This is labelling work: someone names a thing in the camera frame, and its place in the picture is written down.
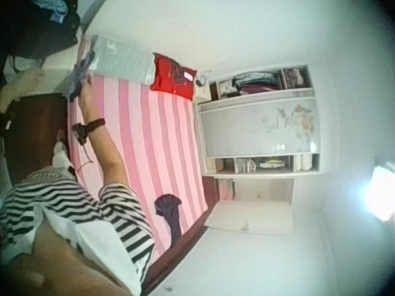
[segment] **cable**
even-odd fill
[[[79,173],[80,170],[81,170],[85,165],[87,165],[87,164],[89,164],[89,163],[93,163],[93,161],[91,160],[91,158],[90,158],[89,155],[88,155],[88,152],[86,151],[85,145],[82,145],[82,148],[84,148],[84,152],[85,152],[85,155],[86,155],[86,158],[88,159],[88,161],[85,162],[82,166],[80,166],[80,168],[77,170],[77,173]]]

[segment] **black and white striped shirt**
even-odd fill
[[[95,200],[54,168],[30,175],[10,190],[0,210],[2,263],[31,253],[43,213],[52,228],[105,269],[133,295],[141,293],[154,239],[136,194],[126,185],[104,186]]]

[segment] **shelf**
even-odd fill
[[[310,170],[310,171],[298,171],[297,173],[270,173],[270,174],[261,174],[261,173],[249,173],[249,174],[235,174],[235,173],[209,173],[205,174],[204,176],[207,177],[214,177],[216,179],[274,179],[274,178],[295,178],[301,176],[311,176],[320,174],[317,170]]]
[[[211,96],[220,101],[281,90],[312,88],[306,65],[244,71],[213,80],[210,85]]]
[[[320,154],[304,153],[304,155],[312,156],[312,166],[309,170],[296,170],[296,155],[273,155],[272,157],[241,157],[241,158],[210,158],[217,164],[216,170],[210,171],[205,176],[213,176],[223,179],[260,179],[260,178],[285,178],[296,176],[316,175],[320,173]],[[284,162],[283,167],[279,168],[262,168],[260,163],[265,163],[268,160],[276,159]]]
[[[202,102],[198,104],[198,111],[205,112],[224,107],[245,105],[258,102],[272,102],[291,99],[315,99],[313,88],[282,89],[281,91],[261,92],[258,94],[246,94],[244,96],[231,97],[217,101]]]

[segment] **person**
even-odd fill
[[[78,104],[86,125],[100,118],[90,77]],[[2,276],[19,295],[141,293],[154,252],[151,229],[106,127],[88,136],[103,172],[99,200],[65,170],[68,164],[61,168],[61,157],[58,165],[27,176],[4,200]],[[57,145],[55,156],[61,151]]]
[[[41,83],[44,74],[44,70],[40,68],[31,68],[18,73],[11,83],[6,84],[5,76],[0,73],[0,207],[2,197],[12,187],[5,158],[3,138],[13,125],[13,111],[10,110],[10,105],[13,101],[18,102],[21,97],[29,95]]]

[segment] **hand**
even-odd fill
[[[45,72],[40,68],[31,68],[19,74],[15,82],[15,100],[19,101],[20,97],[26,96],[34,90],[41,82]]]
[[[89,76],[87,80],[82,82],[82,89],[78,98],[78,105],[82,111],[88,111],[94,107],[92,76]]]

